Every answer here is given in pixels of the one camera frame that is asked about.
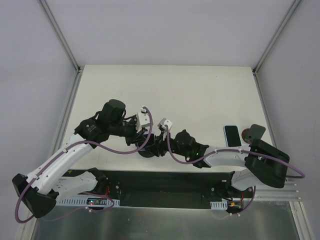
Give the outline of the black phone stand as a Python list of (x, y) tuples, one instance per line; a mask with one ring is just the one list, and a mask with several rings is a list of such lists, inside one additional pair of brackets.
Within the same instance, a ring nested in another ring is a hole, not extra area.
[(138, 153), (143, 158), (152, 158), (160, 156), (160, 145), (158, 143), (147, 143)]

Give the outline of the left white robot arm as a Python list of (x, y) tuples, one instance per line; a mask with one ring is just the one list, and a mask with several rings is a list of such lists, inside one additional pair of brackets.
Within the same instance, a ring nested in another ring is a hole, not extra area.
[[(96, 147), (118, 155), (130, 155), (140, 151), (147, 141), (130, 151), (114, 150), (102, 145), (109, 136), (125, 137), (128, 142), (131, 138), (142, 136), (144, 131), (148, 131), (146, 138), (150, 139), (154, 123), (146, 106), (142, 106), (137, 114), (129, 118), (125, 116), (126, 105), (120, 100), (109, 100), (102, 110), (81, 121), (67, 142), (42, 165), (27, 175), (18, 173), (14, 176), (12, 183), (18, 195), (14, 210), (15, 220), (24, 224), (31, 218), (42, 218), (57, 202), (78, 193), (92, 191), (96, 195), (102, 194), (106, 188), (106, 178), (96, 168), (89, 169), (83, 175), (65, 183), (59, 183), (59, 179)], [(21, 203), (31, 212), (30, 218), (20, 219)]]

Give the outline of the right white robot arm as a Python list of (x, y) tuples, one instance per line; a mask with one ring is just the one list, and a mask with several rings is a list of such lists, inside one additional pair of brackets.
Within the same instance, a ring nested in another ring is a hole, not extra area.
[(175, 138), (163, 131), (147, 150), (157, 157), (169, 153), (176, 162), (197, 168), (238, 167), (225, 184), (226, 194), (233, 198), (253, 186), (282, 189), (290, 161), (286, 153), (261, 139), (248, 146), (221, 148), (196, 142), (186, 130)]

